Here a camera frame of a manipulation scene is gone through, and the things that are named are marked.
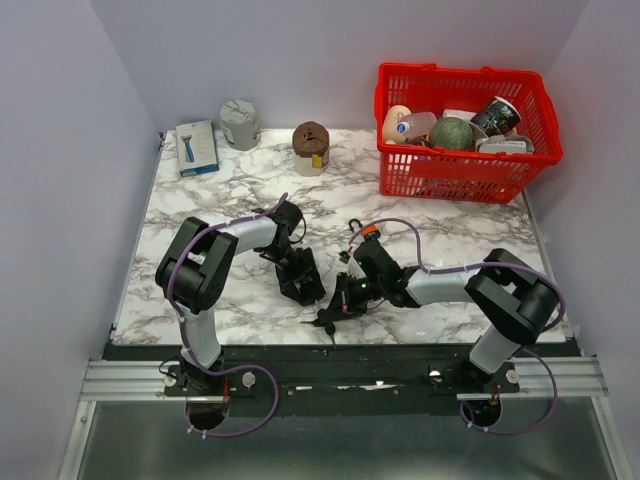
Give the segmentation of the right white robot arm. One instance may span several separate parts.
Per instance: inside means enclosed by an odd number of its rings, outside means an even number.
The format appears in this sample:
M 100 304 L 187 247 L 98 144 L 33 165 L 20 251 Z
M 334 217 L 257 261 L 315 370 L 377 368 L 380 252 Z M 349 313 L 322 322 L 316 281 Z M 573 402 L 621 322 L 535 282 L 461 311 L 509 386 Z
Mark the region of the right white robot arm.
M 564 311 L 557 288 L 540 272 L 508 250 L 492 250 L 483 262 L 425 271 L 400 267 L 377 240 L 353 251 L 347 270 L 336 277 L 334 294 L 312 324 L 332 336 L 335 323 L 364 315 L 371 301 L 397 308 L 436 303 L 473 303 L 491 326 L 471 348 L 460 367 L 460 379 L 480 392 L 496 380 L 497 371 L 519 349 L 532 346 L 554 312 Z

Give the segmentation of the orange black padlock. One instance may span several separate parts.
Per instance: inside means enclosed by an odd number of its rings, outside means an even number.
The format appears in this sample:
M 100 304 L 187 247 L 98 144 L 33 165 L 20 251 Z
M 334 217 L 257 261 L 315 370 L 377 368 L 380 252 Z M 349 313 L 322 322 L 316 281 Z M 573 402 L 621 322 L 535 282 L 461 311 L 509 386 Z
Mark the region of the orange black padlock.
M 361 236 L 365 241 L 377 240 L 381 237 L 381 232 L 375 223 L 364 225 L 359 219 L 352 218 L 348 221 L 349 229 L 352 233 L 352 239 Z

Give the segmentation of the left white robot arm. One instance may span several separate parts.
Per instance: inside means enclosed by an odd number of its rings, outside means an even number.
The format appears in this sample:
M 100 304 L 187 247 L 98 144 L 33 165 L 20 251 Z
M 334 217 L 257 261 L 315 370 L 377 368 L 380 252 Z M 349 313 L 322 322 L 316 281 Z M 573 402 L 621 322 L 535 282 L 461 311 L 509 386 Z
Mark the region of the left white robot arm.
M 290 239 L 303 221 L 300 208 L 282 197 L 267 210 L 228 223 L 210 225 L 189 217 L 181 224 L 156 269 L 155 283 L 178 315 L 181 356 L 192 365 L 187 382 L 197 393 L 209 395 L 221 385 L 214 305 L 237 255 L 254 251 L 273 263 L 280 293 L 301 306 L 325 296 L 312 250 Z

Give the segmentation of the black key bunch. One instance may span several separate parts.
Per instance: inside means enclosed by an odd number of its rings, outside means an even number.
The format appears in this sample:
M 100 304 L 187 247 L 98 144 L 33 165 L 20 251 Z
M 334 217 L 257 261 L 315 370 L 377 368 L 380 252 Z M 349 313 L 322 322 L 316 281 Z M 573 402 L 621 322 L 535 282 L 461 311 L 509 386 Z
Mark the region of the black key bunch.
M 316 328 L 322 328 L 325 334 L 331 340 L 331 344 L 333 346 L 336 346 L 336 341 L 335 341 L 336 327 L 333 323 L 322 323 L 318 319 L 316 319 L 314 321 L 303 321 L 303 324 L 310 325 Z

